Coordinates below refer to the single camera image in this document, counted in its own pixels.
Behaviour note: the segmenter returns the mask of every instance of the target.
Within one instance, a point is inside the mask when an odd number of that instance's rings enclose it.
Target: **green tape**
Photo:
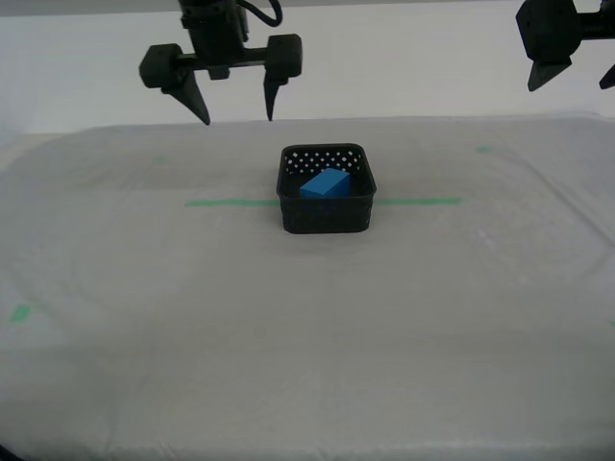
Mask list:
[[[376,206],[456,206],[461,205],[462,199],[384,199],[375,200]]]
[[[186,202],[186,206],[280,206],[279,200],[193,200]]]
[[[461,205],[462,199],[442,198],[442,199],[384,199],[375,200],[375,206],[457,206]],[[278,200],[193,200],[186,202],[185,206],[279,206]]]
[[[29,305],[20,304],[12,312],[11,323],[20,324],[22,322],[25,322],[26,320],[28,320],[28,317],[30,317],[31,313],[32,313],[32,308]]]

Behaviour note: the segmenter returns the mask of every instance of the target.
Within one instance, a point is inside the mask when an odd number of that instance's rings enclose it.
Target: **black basket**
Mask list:
[[[302,199],[300,187],[327,168],[350,173],[350,197]],[[291,146],[282,151],[278,195],[284,228],[291,233],[365,231],[375,193],[365,151],[356,144]]]

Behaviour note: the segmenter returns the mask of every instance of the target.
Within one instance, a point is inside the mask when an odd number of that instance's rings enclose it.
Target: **blue block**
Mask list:
[[[306,182],[299,195],[302,199],[340,198],[350,195],[350,174],[327,168],[320,175]]]

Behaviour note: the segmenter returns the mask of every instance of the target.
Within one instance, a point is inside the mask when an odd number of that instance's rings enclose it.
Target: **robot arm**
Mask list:
[[[210,118],[194,72],[207,70],[212,80],[226,80],[231,68],[264,65],[267,116],[273,118],[280,86],[302,72],[303,48],[299,36],[271,36],[266,48],[249,49],[246,11],[271,27],[282,23],[282,7],[270,0],[276,15],[271,18],[246,0],[180,0],[182,23],[188,30],[194,53],[183,54],[173,43],[150,47],[139,73],[148,88],[160,88],[190,109],[206,125]]]
[[[271,36],[266,48],[249,49],[246,11],[271,27],[282,23],[279,0],[269,0],[275,18],[246,0],[179,0],[182,23],[190,34],[194,53],[183,54],[177,44],[155,45],[145,55],[139,72],[145,86],[160,88],[209,125],[209,112],[194,72],[207,70],[212,80],[225,80],[231,68],[264,65],[267,116],[273,118],[281,86],[302,72],[299,36]],[[526,0],[517,24],[528,57],[534,62],[528,88],[534,91],[572,65],[570,57],[583,40],[615,38],[615,0],[603,0],[600,10],[578,13],[573,0]],[[615,66],[600,82],[615,86]]]
[[[603,0],[597,12],[578,13],[573,0],[526,0],[517,25],[534,64],[528,88],[534,91],[572,65],[570,57],[583,40],[615,38],[615,0]],[[615,86],[615,66],[600,87]]]

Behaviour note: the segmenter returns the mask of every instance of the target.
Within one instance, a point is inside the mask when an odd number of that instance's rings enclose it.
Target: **white wall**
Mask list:
[[[283,0],[283,4],[285,7],[321,7],[446,1],[462,2],[464,0]],[[270,5],[269,0],[251,0],[250,3],[260,8]],[[177,9],[177,0],[2,0],[0,2],[0,16],[97,14],[100,12],[176,12]]]
[[[279,119],[557,110],[614,116],[615,90],[598,88],[615,61],[612,42],[584,43],[572,68],[528,93],[530,62],[514,20],[520,4],[291,8],[275,32],[251,19],[250,43],[262,46],[272,33],[304,40],[304,75],[281,90]],[[0,18],[2,118],[28,133],[194,122],[138,77],[148,46],[168,42],[190,49],[178,13]],[[265,118],[261,68],[235,70],[226,82],[199,75],[214,121]]]

